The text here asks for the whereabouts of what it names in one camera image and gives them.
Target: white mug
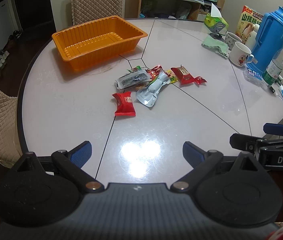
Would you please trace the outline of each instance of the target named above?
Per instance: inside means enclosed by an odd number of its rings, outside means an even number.
[[[242,39],[239,38],[236,34],[230,32],[226,33],[225,43],[228,45],[230,50],[233,49],[236,41],[242,42]]]
[[[252,62],[255,57],[246,45],[236,41],[235,46],[229,54],[229,59],[236,66],[242,67],[244,64]]]

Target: white table top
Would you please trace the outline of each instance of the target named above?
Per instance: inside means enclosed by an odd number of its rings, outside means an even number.
[[[29,151],[47,156],[89,140],[92,157],[82,169],[105,186],[166,182],[169,187],[192,170],[182,155],[185,141],[236,156],[239,151],[229,145],[233,133],[262,137],[264,123],[283,119],[280,97],[249,83],[242,68],[201,46],[210,32],[203,23],[129,22],[148,33],[136,50],[78,76],[65,71],[67,65],[53,41],[38,55],[19,95],[23,101],[18,125],[23,127]],[[152,108],[139,103],[132,92],[136,117],[115,118],[115,79],[131,67],[157,64],[164,69],[183,65],[207,83],[169,84]]]

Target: mug handle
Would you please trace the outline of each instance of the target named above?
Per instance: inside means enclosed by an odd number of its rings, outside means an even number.
[[[255,59],[255,56],[253,55],[253,54],[250,54],[250,56],[249,57],[251,57],[251,60],[247,60],[247,61],[245,61],[245,64],[247,64],[247,63],[251,63],[254,59]]]

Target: red snack package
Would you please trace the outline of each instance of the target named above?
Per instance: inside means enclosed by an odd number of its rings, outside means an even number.
[[[194,77],[182,66],[172,67],[171,70],[175,73],[182,85],[195,82]]]
[[[113,97],[117,100],[117,111],[115,112],[115,116],[118,115],[129,115],[136,116],[136,112],[130,97],[131,92],[125,93],[115,93]]]
[[[151,75],[151,79],[154,80],[154,78],[156,76],[158,76],[159,72],[162,70],[162,66],[161,65],[157,65],[156,67],[152,68],[152,69],[147,69],[147,73],[149,75]]]
[[[195,77],[195,82],[200,85],[202,83],[207,83],[207,81],[205,79],[203,79],[202,77],[198,76],[198,77]]]

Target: dark brown door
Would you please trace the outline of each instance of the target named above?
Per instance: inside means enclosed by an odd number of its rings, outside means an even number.
[[[15,3],[23,30],[54,21],[50,0],[15,0]]]

